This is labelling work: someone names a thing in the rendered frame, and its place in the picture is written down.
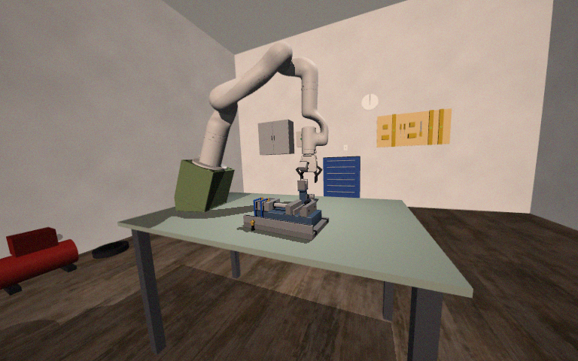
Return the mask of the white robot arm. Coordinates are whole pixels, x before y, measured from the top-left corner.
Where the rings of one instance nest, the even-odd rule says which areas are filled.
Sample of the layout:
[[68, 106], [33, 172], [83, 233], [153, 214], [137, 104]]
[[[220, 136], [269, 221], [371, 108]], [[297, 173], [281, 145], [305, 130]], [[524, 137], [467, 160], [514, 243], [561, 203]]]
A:
[[250, 70], [238, 78], [216, 86], [210, 92], [209, 102], [214, 113], [206, 126], [200, 158], [193, 159], [193, 164], [218, 171], [227, 169], [222, 160], [230, 127], [238, 110], [237, 102], [261, 88], [277, 72], [301, 78], [302, 116], [314, 120], [320, 126], [320, 133], [316, 133], [313, 126], [302, 128], [302, 154], [314, 155], [317, 153], [316, 146], [327, 145], [328, 125], [317, 111], [318, 68], [306, 57], [293, 58], [289, 43], [279, 41], [271, 46]]

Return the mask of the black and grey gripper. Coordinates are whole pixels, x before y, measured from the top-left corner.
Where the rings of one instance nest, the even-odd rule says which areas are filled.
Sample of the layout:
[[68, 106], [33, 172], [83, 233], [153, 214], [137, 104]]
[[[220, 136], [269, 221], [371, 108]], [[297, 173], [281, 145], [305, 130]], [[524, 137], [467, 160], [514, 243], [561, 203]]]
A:
[[[297, 173], [300, 175], [300, 180], [303, 179], [303, 173], [304, 172], [314, 172], [315, 174], [315, 183], [317, 183], [318, 181], [318, 175], [322, 172], [322, 168], [320, 168], [318, 166], [318, 161], [317, 161], [317, 156], [316, 155], [302, 155], [301, 156], [301, 161], [307, 161], [309, 162], [307, 165], [307, 169], [306, 170], [300, 170], [298, 168], [296, 168]], [[316, 169], [319, 169], [319, 172], [317, 173]]]

